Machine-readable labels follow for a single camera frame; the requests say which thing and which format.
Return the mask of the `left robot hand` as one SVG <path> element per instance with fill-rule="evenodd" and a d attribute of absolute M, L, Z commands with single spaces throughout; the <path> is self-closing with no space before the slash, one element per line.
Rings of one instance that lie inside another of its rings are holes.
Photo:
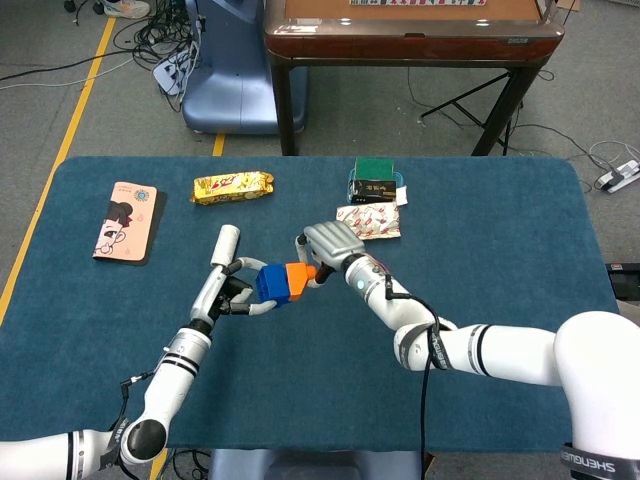
<path fill-rule="evenodd" d="M 259 271 L 265 266 L 265 262 L 251 257 L 240 257 L 229 266 L 215 264 L 191 307 L 190 322 L 213 327 L 220 315 L 256 316 L 274 309 L 275 300 L 249 303 L 256 288 L 234 277 L 242 269 Z"/>

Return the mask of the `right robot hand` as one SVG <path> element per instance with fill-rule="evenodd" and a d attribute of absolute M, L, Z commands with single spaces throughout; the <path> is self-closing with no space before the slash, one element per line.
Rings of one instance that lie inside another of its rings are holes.
<path fill-rule="evenodd" d="M 365 244 L 342 221 L 332 220 L 307 226 L 294 245 L 300 262 L 308 263 L 307 253 L 318 264 L 315 276 L 307 282 L 320 288 L 334 272 L 344 272 L 354 258 L 363 256 Z"/>

